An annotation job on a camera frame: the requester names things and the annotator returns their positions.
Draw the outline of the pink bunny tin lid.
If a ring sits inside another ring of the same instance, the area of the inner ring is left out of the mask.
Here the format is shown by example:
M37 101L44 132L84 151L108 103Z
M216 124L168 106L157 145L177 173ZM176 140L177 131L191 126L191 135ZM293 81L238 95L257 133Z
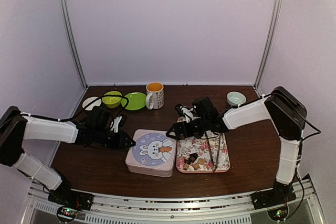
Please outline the pink bunny tin lid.
M138 129L133 139L134 147L129 148L125 163L147 161L175 162L176 140L166 136L164 131Z

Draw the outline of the pink tin box with dividers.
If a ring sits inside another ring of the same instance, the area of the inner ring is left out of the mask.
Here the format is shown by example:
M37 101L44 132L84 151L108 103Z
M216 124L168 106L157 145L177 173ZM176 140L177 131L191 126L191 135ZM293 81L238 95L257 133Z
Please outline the pink tin box with dividers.
M132 173L156 176L156 177L171 177L173 175L173 162L147 161L135 163L126 163L128 170Z

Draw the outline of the metal tongs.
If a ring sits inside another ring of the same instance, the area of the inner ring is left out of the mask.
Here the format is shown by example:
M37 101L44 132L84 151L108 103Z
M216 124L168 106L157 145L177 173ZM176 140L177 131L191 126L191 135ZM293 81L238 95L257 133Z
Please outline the metal tongs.
M211 132L211 135L209 135L209 132L210 131L206 131L205 136L208 145L209 157L212 162L212 172L214 173L218 167L221 136L219 133L214 132Z

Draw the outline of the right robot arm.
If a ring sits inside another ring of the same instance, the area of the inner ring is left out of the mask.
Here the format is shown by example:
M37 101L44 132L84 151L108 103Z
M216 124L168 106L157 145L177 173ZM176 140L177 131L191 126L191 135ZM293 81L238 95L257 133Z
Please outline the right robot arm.
M185 119L174 123L166 136L177 141L201 138L209 131L231 134L235 130L252 132L254 126L259 130L265 126L266 132L260 135L262 140L269 141L271 147L280 148L277 186L269 192L269 199L279 204L289 196L288 186L300 162L307 109L287 89L278 86L269 94L224 112L219 112L209 97L194 100L191 109L178 104L176 110Z

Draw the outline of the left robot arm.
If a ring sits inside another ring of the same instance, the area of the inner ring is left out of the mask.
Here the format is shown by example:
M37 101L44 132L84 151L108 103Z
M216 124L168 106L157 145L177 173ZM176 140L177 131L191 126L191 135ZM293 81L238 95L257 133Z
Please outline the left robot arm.
M127 117L113 117L105 108L94 107L82 121L74 119L49 119L25 114L11 106L1 118L1 164L13 167L37 180L64 205L71 205L76 197L66 179L27 153L23 142L27 140L63 142L90 146L99 144L112 150L135 146L135 141L122 130Z

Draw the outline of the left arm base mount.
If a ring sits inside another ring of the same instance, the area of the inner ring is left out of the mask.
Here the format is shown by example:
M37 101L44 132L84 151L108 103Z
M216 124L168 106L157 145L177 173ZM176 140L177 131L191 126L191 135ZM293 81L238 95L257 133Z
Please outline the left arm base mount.
M56 217L61 223L70 223L81 211L91 209L93 194L73 190L70 181L63 175L55 190L44 188L48 192L48 200L60 205L56 210Z

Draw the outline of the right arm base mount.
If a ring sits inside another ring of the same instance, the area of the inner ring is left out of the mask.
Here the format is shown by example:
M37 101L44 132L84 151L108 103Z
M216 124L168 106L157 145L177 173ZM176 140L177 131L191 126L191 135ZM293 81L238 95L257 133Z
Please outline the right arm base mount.
M276 222L287 220L289 217L290 201L296 200L296 194L292 186L274 186L272 189L256 191L251 195L251 200L255 210L267 210L268 217Z

